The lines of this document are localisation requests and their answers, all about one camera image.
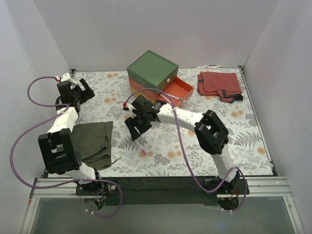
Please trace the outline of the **yellow bottom drawer box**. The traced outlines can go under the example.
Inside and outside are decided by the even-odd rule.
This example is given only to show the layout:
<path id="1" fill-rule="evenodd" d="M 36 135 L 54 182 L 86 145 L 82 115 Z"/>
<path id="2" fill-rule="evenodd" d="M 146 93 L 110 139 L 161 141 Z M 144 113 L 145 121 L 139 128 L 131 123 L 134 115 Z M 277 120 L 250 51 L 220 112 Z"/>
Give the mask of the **yellow bottom drawer box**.
<path id="1" fill-rule="evenodd" d="M 133 94 L 136 91 L 144 89 L 144 88 L 134 88 L 131 86 L 130 89 L 131 89 L 131 93 Z M 151 101 L 152 103 L 154 103 L 157 100 L 157 94 L 153 93 L 150 90 L 143 90 L 134 94 L 135 97 L 138 97 L 139 95 L 144 96 L 148 101 Z"/>

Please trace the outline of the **white teal marker pen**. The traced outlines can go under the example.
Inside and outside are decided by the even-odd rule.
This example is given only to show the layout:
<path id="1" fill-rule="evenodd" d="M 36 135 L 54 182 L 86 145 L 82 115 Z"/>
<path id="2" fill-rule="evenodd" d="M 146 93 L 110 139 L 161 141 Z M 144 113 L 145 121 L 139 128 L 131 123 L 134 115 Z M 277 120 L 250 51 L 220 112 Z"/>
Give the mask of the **white teal marker pen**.
<path id="1" fill-rule="evenodd" d="M 169 96 L 169 97 L 171 97 L 171 98 L 173 98 L 173 99 L 179 100 L 179 101 L 182 100 L 181 98 L 176 97 L 176 96 L 173 96 L 173 95 L 170 95 L 170 94 L 167 94 L 167 96 Z"/>

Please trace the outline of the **pink drawer box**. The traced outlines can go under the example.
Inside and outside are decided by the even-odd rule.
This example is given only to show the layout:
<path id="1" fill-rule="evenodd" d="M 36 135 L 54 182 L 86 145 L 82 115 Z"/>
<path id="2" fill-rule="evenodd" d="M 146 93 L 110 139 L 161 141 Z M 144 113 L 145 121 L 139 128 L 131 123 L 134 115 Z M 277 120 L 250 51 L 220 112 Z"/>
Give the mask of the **pink drawer box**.
<path id="1" fill-rule="evenodd" d="M 184 82 L 178 77 L 175 77 L 164 89 L 163 91 L 167 94 L 181 98 L 182 100 L 173 99 L 174 105 L 177 107 L 182 107 L 184 102 L 191 97 L 194 91 L 194 87 Z M 160 94 L 157 94 L 157 100 L 165 101 Z"/>

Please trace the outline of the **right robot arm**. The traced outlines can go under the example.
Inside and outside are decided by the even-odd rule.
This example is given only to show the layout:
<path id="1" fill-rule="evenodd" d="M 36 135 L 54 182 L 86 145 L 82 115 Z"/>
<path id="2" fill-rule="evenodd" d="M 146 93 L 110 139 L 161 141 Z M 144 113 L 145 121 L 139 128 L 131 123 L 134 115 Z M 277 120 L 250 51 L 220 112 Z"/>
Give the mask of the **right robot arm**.
<path id="1" fill-rule="evenodd" d="M 214 111 L 190 112 L 162 100 L 152 103 L 142 95 L 131 104 L 125 102 L 123 110 L 131 114 L 125 124 L 132 141 L 147 132 L 155 121 L 173 124 L 178 129 L 184 128 L 195 133 L 201 149 L 212 156 L 217 168 L 220 184 L 210 192 L 222 191 L 231 194 L 237 190 L 239 171 L 234 167 L 229 153 L 229 132 Z"/>

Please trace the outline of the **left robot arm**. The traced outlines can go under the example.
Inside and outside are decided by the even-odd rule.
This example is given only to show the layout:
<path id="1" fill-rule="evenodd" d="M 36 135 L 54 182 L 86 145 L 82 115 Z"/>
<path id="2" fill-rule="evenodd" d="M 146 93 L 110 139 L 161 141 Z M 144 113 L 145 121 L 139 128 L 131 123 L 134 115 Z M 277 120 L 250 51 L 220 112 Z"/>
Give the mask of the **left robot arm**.
<path id="1" fill-rule="evenodd" d="M 87 127 L 79 127 L 78 136 L 72 132 L 81 104 L 93 98 L 95 93 L 84 79 L 76 83 L 65 76 L 58 79 L 57 88 L 60 94 L 55 102 L 58 117 L 48 132 L 38 137 L 46 170 L 50 174 L 70 176 L 83 191 L 99 195 L 104 184 L 99 173 L 86 165 L 83 158 L 105 149 L 103 139 Z"/>

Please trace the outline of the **floral patterned table mat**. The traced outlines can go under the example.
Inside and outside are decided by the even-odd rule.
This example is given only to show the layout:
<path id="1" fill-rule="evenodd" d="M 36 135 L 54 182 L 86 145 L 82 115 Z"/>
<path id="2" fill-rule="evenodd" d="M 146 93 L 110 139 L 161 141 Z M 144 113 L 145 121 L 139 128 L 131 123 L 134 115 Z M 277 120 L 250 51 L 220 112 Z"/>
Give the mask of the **floral patterned table mat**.
<path id="1" fill-rule="evenodd" d="M 199 113 L 214 111 L 229 131 L 228 147 L 234 165 L 245 176 L 271 176 L 271 160 L 241 72 L 235 68 L 217 68 L 216 72 L 236 73 L 243 101 L 225 103 L 218 97 L 201 96 L 194 91 L 182 108 Z M 201 149 L 195 133 L 187 129 L 153 122 L 152 128 L 137 142 L 131 140 L 124 123 L 129 114 L 122 109 L 124 101 L 133 100 L 126 71 L 75 74 L 76 80 L 82 78 L 94 90 L 95 96 L 82 105 L 78 123 L 113 122 L 113 165 L 100 171 L 102 177 L 217 175 L 213 158 Z M 147 155 L 142 153 L 138 142 Z"/>

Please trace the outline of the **white magenta marker pen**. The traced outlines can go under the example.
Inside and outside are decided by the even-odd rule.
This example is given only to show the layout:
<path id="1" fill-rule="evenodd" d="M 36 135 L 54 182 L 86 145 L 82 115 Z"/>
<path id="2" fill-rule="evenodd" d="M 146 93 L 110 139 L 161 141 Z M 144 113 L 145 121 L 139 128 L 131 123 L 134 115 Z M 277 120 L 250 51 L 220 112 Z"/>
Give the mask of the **white magenta marker pen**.
<path id="1" fill-rule="evenodd" d="M 145 151 L 145 149 L 143 148 L 143 146 L 142 146 L 139 142 L 138 142 L 138 145 L 139 145 L 139 147 L 140 147 L 142 153 L 143 153 L 144 155 L 147 155 L 147 152 Z"/>

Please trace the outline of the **olive green folded cloth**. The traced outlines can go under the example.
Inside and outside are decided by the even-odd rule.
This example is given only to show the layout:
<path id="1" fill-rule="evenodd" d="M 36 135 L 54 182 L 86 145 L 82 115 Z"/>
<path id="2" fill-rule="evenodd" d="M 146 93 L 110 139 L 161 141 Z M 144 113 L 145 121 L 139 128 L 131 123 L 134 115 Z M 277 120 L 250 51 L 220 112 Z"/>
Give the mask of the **olive green folded cloth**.
<path id="1" fill-rule="evenodd" d="M 112 121 L 83 123 L 73 127 L 73 137 L 87 166 L 100 171 L 112 164 L 112 131 Z"/>

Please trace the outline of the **red folded cloth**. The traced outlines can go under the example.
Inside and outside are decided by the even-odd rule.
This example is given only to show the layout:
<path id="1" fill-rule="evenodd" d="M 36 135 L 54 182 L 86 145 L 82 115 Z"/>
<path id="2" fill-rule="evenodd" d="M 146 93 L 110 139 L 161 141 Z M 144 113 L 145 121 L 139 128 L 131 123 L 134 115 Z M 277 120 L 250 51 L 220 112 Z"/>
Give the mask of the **red folded cloth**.
<path id="1" fill-rule="evenodd" d="M 197 75 L 201 96 L 219 97 L 222 102 L 243 101 L 236 73 L 201 72 Z"/>

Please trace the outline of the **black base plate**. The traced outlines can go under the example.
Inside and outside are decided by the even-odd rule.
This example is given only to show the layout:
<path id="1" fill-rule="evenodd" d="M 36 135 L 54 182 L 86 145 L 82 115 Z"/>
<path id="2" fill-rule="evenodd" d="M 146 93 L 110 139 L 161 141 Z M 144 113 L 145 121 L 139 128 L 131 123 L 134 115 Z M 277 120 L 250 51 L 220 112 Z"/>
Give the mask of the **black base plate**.
<path id="1" fill-rule="evenodd" d="M 191 176 L 170 177 L 111 177 L 104 178 L 118 184 L 123 194 L 123 205 L 146 204 L 203 204 L 218 206 L 217 195 L 230 196 L 229 192 L 220 188 L 216 194 L 204 193 L 194 182 Z M 219 179 L 213 176 L 197 177 L 199 183 L 207 190 L 214 189 L 219 184 Z M 106 184 L 106 205 L 119 204 L 118 189 L 111 192 L 111 184 Z M 96 195 L 84 191 L 79 185 L 76 187 L 76 195 L 96 198 Z"/>

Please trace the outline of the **aluminium frame rail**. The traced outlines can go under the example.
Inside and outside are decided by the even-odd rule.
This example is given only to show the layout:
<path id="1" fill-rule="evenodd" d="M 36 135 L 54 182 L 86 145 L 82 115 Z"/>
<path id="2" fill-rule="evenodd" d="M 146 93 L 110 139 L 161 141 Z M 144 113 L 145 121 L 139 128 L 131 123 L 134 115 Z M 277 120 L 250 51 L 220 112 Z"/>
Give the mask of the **aluminium frame rail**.
<path id="1" fill-rule="evenodd" d="M 22 227 L 24 234 L 302 234 L 289 183 L 250 176 L 214 195 L 191 177 L 117 177 L 98 214 L 95 196 L 67 178 L 42 178 Z"/>

